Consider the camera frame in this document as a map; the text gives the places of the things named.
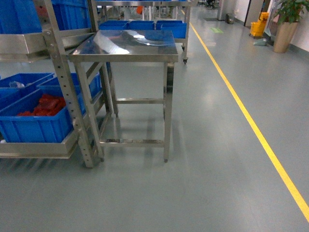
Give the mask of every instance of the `metal shelving rack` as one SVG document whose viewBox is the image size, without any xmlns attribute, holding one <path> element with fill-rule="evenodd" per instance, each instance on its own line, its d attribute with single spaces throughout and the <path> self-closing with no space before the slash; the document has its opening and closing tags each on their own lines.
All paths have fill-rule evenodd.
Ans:
<svg viewBox="0 0 309 232">
<path fill-rule="evenodd" d="M 79 145 L 88 168 L 103 161 L 103 153 L 93 144 L 88 133 L 89 115 L 82 115 L 70 74 L 66 50 L 75 48 L 95 33 L 97 8 L 88 0 L 92 28 L 60 31 L 51 0 L 33 0 L 42 26 L 42 33 L 0 35 L 0 62 L 35 62 L 50 57 L 63 96 L 73 121 L 74 130 L 59 144 L 53 143 L 4 143 L 0 144 L 0 158 L 68 159 Z M 104 104 L 106 94 L 101 91 L 93 100 L 97 112 Z"/>
<path fill-rule="evenodd" d="M 183 48 L 183 62 L 186 64 L 188 61 L 188 37 L 190 26 L 190 12 L 193 2 L 187 1 L 97 1 L 98 6 L 104 8 L 105 15 L 107 15 L 107 6 L 180 6 L 184 7 L 184 23 L 187 23 L 186 35 L 184 39 L 175 39 L 176 43 L 182 43 Z"/>
</svg>

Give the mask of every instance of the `potted plant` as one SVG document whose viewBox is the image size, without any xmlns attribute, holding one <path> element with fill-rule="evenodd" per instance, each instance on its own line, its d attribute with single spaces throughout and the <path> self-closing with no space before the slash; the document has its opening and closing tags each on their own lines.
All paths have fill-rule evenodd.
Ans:
<svg viewBox="0 0 309 232">
<path fill-rule="evenodd" d="M 274 52 L 284 53 L 288 50 L 289 44 L 294 36 L 301 13 L 304 8 L 309 11 L 309 0 L 280 0 L 275 17 L 279 15 L 278 31 L 274 44 Z"/>
</svg>

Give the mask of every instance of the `yellow mop bucket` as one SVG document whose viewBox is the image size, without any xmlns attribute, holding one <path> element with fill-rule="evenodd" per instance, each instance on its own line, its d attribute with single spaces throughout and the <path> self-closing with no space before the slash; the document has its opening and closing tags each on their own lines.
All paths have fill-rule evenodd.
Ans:
<svg viewBox="0 0 309 232">
<path fill-rule="evenodd" d="M 265 25 L 266 25 L 265 23 L 261 23 L 261 22 L 251 23 L 250 34 L 252 36 L 262 36 L 263 32 L 264 32 Z"/>
<path fill-rule="evenodd" d="M 265 22 L 267 21 L 269 16 L 268 12 L 261 12 L 260 17 L 259 17 L 259 22 Z"/>
</svg>

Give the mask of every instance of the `trash can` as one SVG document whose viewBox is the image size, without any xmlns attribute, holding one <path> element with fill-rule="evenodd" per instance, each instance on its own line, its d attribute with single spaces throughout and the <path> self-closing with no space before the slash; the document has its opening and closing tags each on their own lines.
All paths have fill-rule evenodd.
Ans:
<svg viewBox="0 0 309 232">
<path fill-rule="evenodd" d="M 225 15 L 225 22 L 227 24 L 233 24 L 235 21 L 235 16 L 233 14 L 226 14 Z"/>
</svg>

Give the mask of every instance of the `floor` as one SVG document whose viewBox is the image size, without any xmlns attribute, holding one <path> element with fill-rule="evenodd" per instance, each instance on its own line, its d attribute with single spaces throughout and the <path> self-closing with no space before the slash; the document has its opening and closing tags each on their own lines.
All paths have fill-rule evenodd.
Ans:
<svg viewBox="0 0 309 232">
<path fill-rule="evenodd" d="M 213 15 L 196 7 L 191 22 L 309 202 L 309 62 L 254 46 L 240 24 L 203 19 Z M 69 160 L 0 159 L 1 232 L 309 231 L 192 28 L 189 37 L 188 64 L 175 65 L 169 162 L 161 148 L 106 149 L 91 170 L 79 150 Z M 162 65 L 112 68 L 118 97 L 162 96 Z M 0 63 L 2 77 L 49 71 L 49 60 Z M 157 106 L 122 106 L 120 121 L 124 138 L 162 134 Z"/>
</svg>

